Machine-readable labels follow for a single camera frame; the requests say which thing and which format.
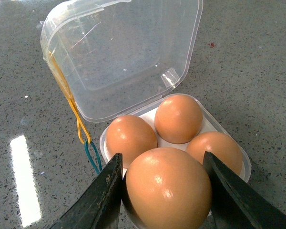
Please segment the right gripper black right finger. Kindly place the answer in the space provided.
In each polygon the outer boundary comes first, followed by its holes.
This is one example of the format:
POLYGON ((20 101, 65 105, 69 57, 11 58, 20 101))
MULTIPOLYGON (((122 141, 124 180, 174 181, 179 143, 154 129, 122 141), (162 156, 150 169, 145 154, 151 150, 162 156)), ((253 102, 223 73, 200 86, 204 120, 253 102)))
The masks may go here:
POLYGON ((211 212, 217 229, 286 229, 286 215, 213 153, 205 152, 203 167, 212 185, 211 212))

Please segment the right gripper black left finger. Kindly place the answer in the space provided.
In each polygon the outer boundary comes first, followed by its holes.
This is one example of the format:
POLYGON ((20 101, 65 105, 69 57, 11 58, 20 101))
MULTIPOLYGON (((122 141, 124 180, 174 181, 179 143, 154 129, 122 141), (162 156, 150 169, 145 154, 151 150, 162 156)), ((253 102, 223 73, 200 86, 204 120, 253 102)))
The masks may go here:
POLYGON ((118 228, 123 187, 123 156, 115 154, 77 202, 52 229, 118 228))

